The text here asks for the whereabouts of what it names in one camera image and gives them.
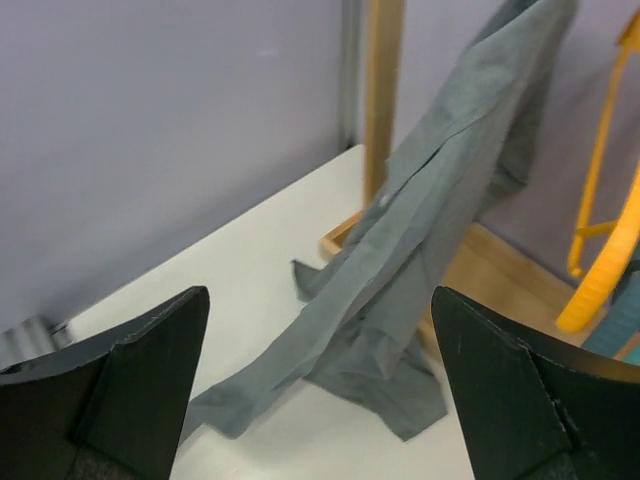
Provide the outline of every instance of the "white tabletop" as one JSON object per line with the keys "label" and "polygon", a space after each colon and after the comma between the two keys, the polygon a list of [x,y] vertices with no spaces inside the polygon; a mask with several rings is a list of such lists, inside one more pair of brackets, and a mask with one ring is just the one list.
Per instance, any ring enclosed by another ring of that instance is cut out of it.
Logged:
{"label": "white tabletop", "polygon": [[[200,393],[295,319],[302,303],[290,261],[322,265],[318,241],[360,208],[362,172],[357,146],[78,315],[72,334],[87,338],[205,285],[211,313],[192,392]],[[301,381],[237,440],[201,427],[178,452],[171,478],[471,479],[443,369],[434,370],[450,413],[407,443],[374,414]]]}

